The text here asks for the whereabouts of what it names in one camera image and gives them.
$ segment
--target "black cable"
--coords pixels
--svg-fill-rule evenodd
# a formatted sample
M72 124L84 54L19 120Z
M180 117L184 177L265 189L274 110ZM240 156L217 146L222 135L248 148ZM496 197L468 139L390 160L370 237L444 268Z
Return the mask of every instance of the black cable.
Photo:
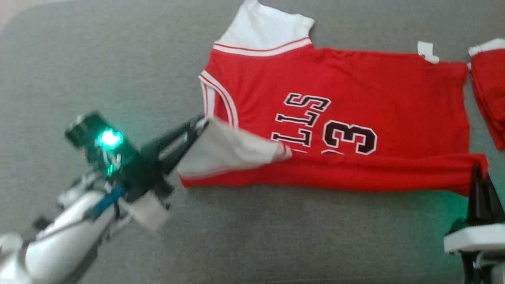
M61 232L65 231L65 230L67 230L67 229L70 229L70 228L73 228L73 227L75 227L77 225L83 224L85 221L87 221L87 219L82 218L80 220L74 221L74 222L72 222L70 224L67 224L65 226L59 227L58 229L56 229L56 230L54 230L54 231L52 231L52 232L50 232L50 233L48 233L48 234L46 234L44 236L41 236L38 239L33 238L31 240L27 240L27 241L25 241L23 243L23 247L22 248L24 249L24 248L27 248L32 243L41 242L43 240L49 239L50 237L54 236L55 234L61 233Z

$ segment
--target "red jersey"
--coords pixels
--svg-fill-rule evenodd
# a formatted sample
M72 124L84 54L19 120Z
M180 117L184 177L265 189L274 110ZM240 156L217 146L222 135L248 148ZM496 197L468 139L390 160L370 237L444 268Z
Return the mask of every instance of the red jersey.
M467 196L473 166L487 162L469 154L466 64L315 49L313 23L256 0L240 7L199 76L214 125L181 162L183 185Z

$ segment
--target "jersey number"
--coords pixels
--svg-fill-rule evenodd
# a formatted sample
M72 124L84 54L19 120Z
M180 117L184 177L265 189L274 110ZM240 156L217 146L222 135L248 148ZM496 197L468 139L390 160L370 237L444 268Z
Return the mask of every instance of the jersey number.
M331 101L327 98L317 97L317 96L302 96L298 93L289 93L284 101L287 106L293 106L297 108L303 108L309 106L309 108L324 112L331 104ZM317 119L320 114L312 111L305 112L306 118L298 118L286 116L284 114L278 113L275 120L278 122L290 122L303 124L307 127L313 127L316 124ZM312 142L312 131L308 129L299 128L298 137L281 135L277 132L272 132L271 139L274 141L287 141L291 143L302 144L305 147L310 147ZM356 137L362 137L362 142L356 142ZM323 141L326 146L333 149L337 149L340 141L356 144L356 153L362 155L369 155L377 149L377 134L368 127L362 127L359 125L349 125L345 122L329 120L324 125ZM336 150L324 150L324 153L338 153L343 154Z

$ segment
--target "gray table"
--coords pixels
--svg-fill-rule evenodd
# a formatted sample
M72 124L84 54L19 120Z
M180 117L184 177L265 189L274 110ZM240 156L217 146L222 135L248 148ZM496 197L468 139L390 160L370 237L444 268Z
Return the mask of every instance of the gray table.
M499 0L264 0L316 20L316 47L416 52L442 60L505 36ZM23 231L85 169L63 139L100 110L140 145L201 112L214 40L241 0L77 0L26 11L0 35L0 228ZM489 157L505 200L505 155L466 85L471 149ZM153 235L131 225L82 283L460 283L442 238L467 200L449 192L367 194L289 186L185 190Z

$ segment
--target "jersey sleeve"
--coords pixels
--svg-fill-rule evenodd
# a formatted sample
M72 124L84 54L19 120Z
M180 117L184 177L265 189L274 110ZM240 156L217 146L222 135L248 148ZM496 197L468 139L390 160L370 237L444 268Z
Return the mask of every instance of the jersey sleeve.
M241 85L262 58L312 44L309 31L313 24L311 18L246 0L230 27L215 42L209 63L199 76L205 115L238 128L240 105L236 101L247 96Z

